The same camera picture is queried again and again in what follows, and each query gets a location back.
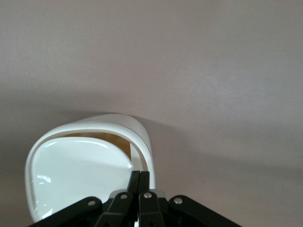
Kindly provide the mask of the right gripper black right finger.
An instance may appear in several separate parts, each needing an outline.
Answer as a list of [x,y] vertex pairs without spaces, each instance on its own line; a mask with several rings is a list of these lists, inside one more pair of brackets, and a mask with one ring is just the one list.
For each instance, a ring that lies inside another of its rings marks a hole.
[[210,208],[185,196],[170,200],[150,189],[150,173],[140,172],[138,183],[138,215],[141,227],[238,227]]

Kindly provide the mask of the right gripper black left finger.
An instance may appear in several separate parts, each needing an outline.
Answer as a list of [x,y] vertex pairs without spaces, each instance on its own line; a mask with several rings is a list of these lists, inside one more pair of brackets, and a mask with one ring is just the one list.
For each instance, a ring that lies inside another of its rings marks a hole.
[[137,193],[140,171],[131,173],[128,187],[114,192],[105,203],[96,197],[84,198],[42,219],[32,227],[132,227],[131,208]]

